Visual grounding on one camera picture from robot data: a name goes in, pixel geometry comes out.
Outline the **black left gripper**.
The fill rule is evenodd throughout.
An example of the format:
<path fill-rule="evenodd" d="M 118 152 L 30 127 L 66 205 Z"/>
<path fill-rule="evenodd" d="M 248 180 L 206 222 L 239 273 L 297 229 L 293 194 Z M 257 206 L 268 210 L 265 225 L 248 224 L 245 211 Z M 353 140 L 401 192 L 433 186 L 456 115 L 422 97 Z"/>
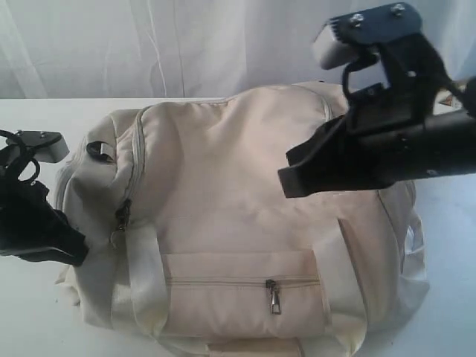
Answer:
<path fill-rule="evenodd" d="M 22 181 L 1 168 L 1 255 L 21 260 L 55 260 L 81 266 L 89 252 L 86 238 L 70 226 L 67 216 L 54 210 L 49 245 L 44 237 L 48 225 L 49 189 L 36 181 L 39 163 L 32 160 L 34 173 Z"/>

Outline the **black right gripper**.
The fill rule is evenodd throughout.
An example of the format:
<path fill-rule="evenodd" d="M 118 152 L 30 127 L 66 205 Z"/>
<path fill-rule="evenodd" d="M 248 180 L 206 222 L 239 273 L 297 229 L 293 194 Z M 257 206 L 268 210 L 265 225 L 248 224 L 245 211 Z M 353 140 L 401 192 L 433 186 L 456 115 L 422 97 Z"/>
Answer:
<path fill-rule="evenodd" d="M 287 198 L 384 189 L 398 181 L 446 175 L 444 120 L 436 86 L 402 91 L 380 85 L 350 94 L 350 111 L 319 126 L 286 153 L 277 171 Z"/>

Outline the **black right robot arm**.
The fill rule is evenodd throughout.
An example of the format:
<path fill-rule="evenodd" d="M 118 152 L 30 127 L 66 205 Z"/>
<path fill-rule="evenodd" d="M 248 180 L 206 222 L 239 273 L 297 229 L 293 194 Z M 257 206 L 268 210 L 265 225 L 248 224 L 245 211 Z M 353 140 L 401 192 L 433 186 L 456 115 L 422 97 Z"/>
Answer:
<path fill-rule="evenodd" d="M 413 112 L 414 97 L 373 86 L 350 95 L 347 113 L 319 126 L 286 153 L 278 171 L 287 198 L 330 191 L 379 190 L 399 181 L 475 172 L 475 80 L 455 112 Z"/>

